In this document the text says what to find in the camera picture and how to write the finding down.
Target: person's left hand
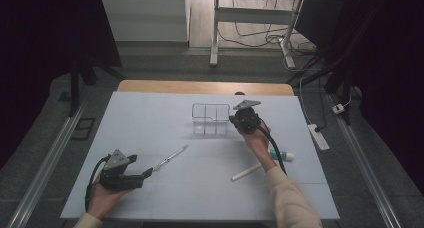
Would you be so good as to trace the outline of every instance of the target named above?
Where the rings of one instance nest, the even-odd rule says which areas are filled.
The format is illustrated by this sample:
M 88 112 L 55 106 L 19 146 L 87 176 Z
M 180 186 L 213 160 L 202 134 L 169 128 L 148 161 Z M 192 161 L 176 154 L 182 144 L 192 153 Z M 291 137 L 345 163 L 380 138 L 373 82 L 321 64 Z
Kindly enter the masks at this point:
M 118 203 L 119 199 L 132 190 L 112 191 L 106 190 L 97 177 L 91 187 L 91 199 L 87 213 L 101 220 Z

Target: clear plastic box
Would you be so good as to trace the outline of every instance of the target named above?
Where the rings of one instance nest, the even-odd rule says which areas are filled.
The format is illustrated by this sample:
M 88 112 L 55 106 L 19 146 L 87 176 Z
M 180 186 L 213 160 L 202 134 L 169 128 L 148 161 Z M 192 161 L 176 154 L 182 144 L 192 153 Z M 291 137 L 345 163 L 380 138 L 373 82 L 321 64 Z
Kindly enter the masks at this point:
M 193 133 L 227 135 L 229 116 L 228 104 L 193 104 Z

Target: power strip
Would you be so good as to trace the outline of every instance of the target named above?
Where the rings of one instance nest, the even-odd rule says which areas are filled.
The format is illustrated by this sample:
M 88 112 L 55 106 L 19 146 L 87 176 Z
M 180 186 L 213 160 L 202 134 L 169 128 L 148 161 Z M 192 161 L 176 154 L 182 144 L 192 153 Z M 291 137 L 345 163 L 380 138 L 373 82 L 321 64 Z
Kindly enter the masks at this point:
M 317 125 L 311 124 L 308 125 L 309 131 L 311 132 L 312 138 L 314 138 L 315 144 L 318 146 L 318 148 L 321 151 L 329 150 L 330 147 L 327 144 L 327 141 L 325 141 L 324 136 L 322 136 L 321 132 L 316 132 L 315 128 L 317 128 Z

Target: hand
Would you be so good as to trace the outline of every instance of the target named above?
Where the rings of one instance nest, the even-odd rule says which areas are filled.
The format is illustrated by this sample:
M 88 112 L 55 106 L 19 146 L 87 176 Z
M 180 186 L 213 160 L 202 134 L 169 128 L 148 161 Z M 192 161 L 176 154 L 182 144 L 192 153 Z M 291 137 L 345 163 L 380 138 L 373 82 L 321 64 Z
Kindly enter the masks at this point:
M 267 127 L 263 121 L 261 121 L 261 127 L 271 133 L 271 128 Z M 268 152 L 269 140 L 262 131 L 256 129 L 252 134 L 244 134 L 240 131 L 239 133 L 243 136 L 247 146 L 253 151 L 259 162 L 261 162 L 265 171 L 277 165 Z
M 261 121 L 261 127 L 264 130 L 268 131 L 269 133 L 271 132 L 271 128 L 267 127 L 263 121 Z M 244 141 L 246 142 L 247 146 L 255 154 L 257 152 L 268 151 L 269 140 L 265 136 L 265 134 L 262 131 L 260 131 L 259 129 L 256 129 L 255 132 L 253 132 L 252 134 L 245 134 L 245 133 L 242 133 L 240 131 L 238 131 L 238 132 L 240 133 L 240 135 L 243 136 Z
M 91 199 L 87 213 L 101 220 L 118 203 L 119 199 L 132 190 L 111 191 L 106 190 L 97 177 L 91 187 Z

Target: wire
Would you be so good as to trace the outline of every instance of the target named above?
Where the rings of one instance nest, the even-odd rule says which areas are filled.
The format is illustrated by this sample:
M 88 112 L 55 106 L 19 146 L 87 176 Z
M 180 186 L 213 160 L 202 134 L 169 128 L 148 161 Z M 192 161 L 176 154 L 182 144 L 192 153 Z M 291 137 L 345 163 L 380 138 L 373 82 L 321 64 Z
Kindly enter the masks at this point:
M 260 44 L 260 45 L 248 45 L 248 44 L 241 43 L 241 42 L 239 42 L 239 41 L 229 40 L 229 39 L 224 38 L 224 37 L 221 35 L 221 32 L 219 31 L 219 29 L 218 29 L 218 34 L 219 34 L 219 36 L 220 36 L 223 40 L 225 40 L 225 41 L 233 42 L 233 43 L 237 43 L 237 44 L 239 44 L 239 45 L 247 46 L 247 47 L 252 47 L 252 48 L 255 48 L 255 47 L 262 47 L 262 46 L 266 46 L 266 45 L 268 45 L 268 44 L 269 44 L 269 42 L 266 42 L 266 43 L 264 43 L 264 44 Z
M 274 138 L 272 138 L 271 134 L 269 133 L 268 126 L 265 124 L 265 121 L 259 118 L 264 123 L 265 127 L 267 127 L 266 129 L 268 130 L 268 132 L 264 128 L 262 128 L 260 125 L 252 121 L 249 117 L 243 117 L 243 118 L 247 120 L 249 123 L 251 123 L 252 125 L 254 125 L 256 128 L 258 128 L 268 138 L 269 142 L 271 142 L 272 147 L 274 147 L 275 153 L 277 155 L 278 163 L 280 164 L 281 169 L 283 170 L 284 174 L 287 175 L 286 169 L 284 168 L 284 164 L 283 164 L 283 158 L 281 157 L 281 154 L 280 154 L 280 150 L 278 149 L 277 143 L 275 142 Z
M 308 117 L 308 114 L 306 113 L 305 104 L 303 102 L 303 97 L 302 97 L 302 80 L 303 80 L 303 78 L 301 78 L 300 79 L 300 82 L 299 82 L 300 104 L 302 105 L 303 115 L 305 116 L 305 118 L 309 122 L 309 124 L 312 124 L 311 120 Z
M 314 60 L 313 61 L 313 63 L 312 63 L 312 65 L 310 65 L 310 66 L 313 66 L 316 62 L 318 62 L 319 61 L 319 57 L 318 57 L 318 54 L 316 54 L 314 57 L 312 57 L 311 59 L 309 59 L 309 61 L 301 68 L 301 69 L 290 69 L 288 66 L 287 66 L 287 62 L 286 62 L 286 56 L 288 55 L 289 53 L 287 53 L 287 54 L 285 54 L 284 56 L 283 56 L 283 65 L 284 65 L 284 67 L 286 68 L 286 70 L 288 70 L 288 71 L 295 71 L 295 72 L 299 72 L 299 71 L 305 71 L 305 67 L 306 66 L 308 66 L 309 65 L 309 63 L 312 61 L 312 60 L 314 60 L 314 59 L 317 59 L 317 60 Z M 320 69 L 307 69 L 307 70 L 309 70 L 309 71 L 320 71 Z
M 274 3 L 274 9 L 276 9 L 276 8 L 277 8 L 277 3 L 278 3 L 278 0 L 275 0 L 275 3 Z M 236 5 L 238 6 L 238 2 L 237 2 L 237 0 L 233 0 L 233 7 L 235 7 Z M 278 42 L 279 42 L 279 41 L 278 41 L 278 39 L 280 39 L 280 38 L 281 38 L 281 37 L 283 37 L 283 36 L 281 36 L 281 35 L 268 35 L 268 34 L 269 34 L 270 32 L 276 32 L 276 31 L 283 31 L 283 30 L 287 30 L 287 28 L 281 28 L 281 29 L 271 30 L 271 26 L 272 26 L 272 24 L 270 24 L 270 25 L 269 25 L 269 27 L 268 27 L 268 30 L 267 30 L 267 31 L 261 31 L 261 32 L 255 32 L 255 33 L 249 33 L 249 34 L 241 34 L 241 33 L 240 33 L 240 31 L 239 31 L 239 29 L 238 29 L 237 22 L 234 22 L 234 26 L 235 26 L 235 28 L 236 28 L 237 34 L 238 34 L 239 36 L 242 36 L 242 37 L 245 37 L 245 36 L 252 36 L 252 35 L 258 35 L 258 34 L 266 33 L 266 35 L 265 35 L 265 41 L 266 41 L 266 43 L 261 44 L 261 45 L 247 45 L 247 44 L 241 43 L 241 42 L 239 42 L 239 41 L 225 39 L 225 38 L 224 38 L 224 37 L 220 34 L 221 38 L 222 38 L 222 39 L 224 39 L 225 41 L 229 41 L 229 42 L 237 43 L 237 44 L 240 44 L 240 45 L 243 45 L 243 46 L 247 46 L 247 47 L 261 47 L 261 46 L 265 46 L 266 44 L 276 44 L 276 43 L 278 43 Z
M 103 163 L 109 160 L 109 158 L 111 157 L 111 155 L 107 155 L 105 157 L 103 157 L 99 162 L 97 162 L 96 166 L 94 167 L 93 173 L 91 173 L 91 177 L 90 177 L 90 182 L 87 185 L 87 189 L 85 192 L 85 211 L 88 210 L 88 205 L 90 204 L 90 199 L 91 199 L 91 187 L 93 187 L 94 185 L 96 185 L 98 182 L 93 184 L 93 180 L 94 180 L 94 176 L 96 175 L 97 169 L 99 168 L 99 166 Z
M 265 8 L 268 6 L 268 0 L 266 0 L 265 5 L 262 8 Z
M 327 119 L 326 119 L 327 113 L 324 112 L 324 102 L 322 100 L 322 92 L 321 92 L 321 77 L 318 78 L 318 92 L 319 92 L 319 101 L 321 103 L 322 119 L 324 120 L 324 125 L 320 126 L 320 130 L 321 130 L 327 127 Z
M 343 107 L 349 105 L 350 101 L 352 101 L 352 92 L 349 92 L 349 101 L 343 105 Z
M 309 49 L 302 50 L 302 49 L 299 49 L 299 45 L 297 46 L 297 48 L 294 48 L 293 47 L 293 44 L 291 43 L 291 41 L 289 41 L 289 45 L 290 45 L 290 48 L 289 49 L 292 50 L 294 54 L 296 54 L 296 52 L 300 53 L 300 54 L 296 54 L 297 56 L 315 55 L 315 54 L 317 54 L 317 51 L 314 51 L 314 50 L 309 50 Z

